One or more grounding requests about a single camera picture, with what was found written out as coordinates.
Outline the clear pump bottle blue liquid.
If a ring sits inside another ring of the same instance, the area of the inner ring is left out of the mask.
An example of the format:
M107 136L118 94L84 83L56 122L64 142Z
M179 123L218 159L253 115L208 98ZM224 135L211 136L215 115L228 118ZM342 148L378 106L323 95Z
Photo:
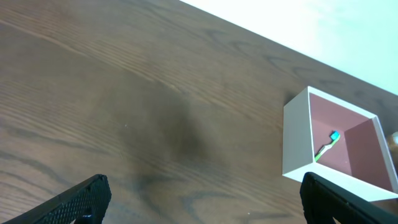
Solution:
M397 151L398 148L398 132L394 132L387 138L387 144L390 151Z

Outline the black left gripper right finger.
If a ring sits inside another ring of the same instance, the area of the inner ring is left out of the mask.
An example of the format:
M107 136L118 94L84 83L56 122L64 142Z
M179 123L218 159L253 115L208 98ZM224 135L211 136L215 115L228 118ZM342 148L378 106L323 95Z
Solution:
M397 215L383 210L313 172L305 173L300 187L308 224L394 224Z

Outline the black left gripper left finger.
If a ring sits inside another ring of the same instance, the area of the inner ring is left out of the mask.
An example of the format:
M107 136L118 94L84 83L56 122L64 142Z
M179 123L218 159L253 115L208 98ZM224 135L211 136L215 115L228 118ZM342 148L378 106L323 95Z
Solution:
M110 201L108 178L96 174L4 224L102 224Z

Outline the white box with pink interior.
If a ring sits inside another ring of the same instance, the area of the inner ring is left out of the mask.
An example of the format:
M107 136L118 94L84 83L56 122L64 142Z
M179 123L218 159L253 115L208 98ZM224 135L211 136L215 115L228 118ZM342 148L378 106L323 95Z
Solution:
M315 162L330 134L340 140ZM377 115L308 86L284 106L282 174L314 172L368 202L397 198L397 172Z

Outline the green white toothbrush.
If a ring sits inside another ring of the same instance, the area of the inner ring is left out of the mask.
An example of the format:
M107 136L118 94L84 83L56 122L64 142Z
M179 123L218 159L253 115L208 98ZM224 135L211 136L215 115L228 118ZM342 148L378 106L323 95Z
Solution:
M341 137L341 134L338 131L333 131L330 134L331 142L329 144L323 145L321 147L321 149L315 155L315 162L317 162L319 160L319 158L321 158L321 156L327 152L327 150L331 149L340 140L340 137Z

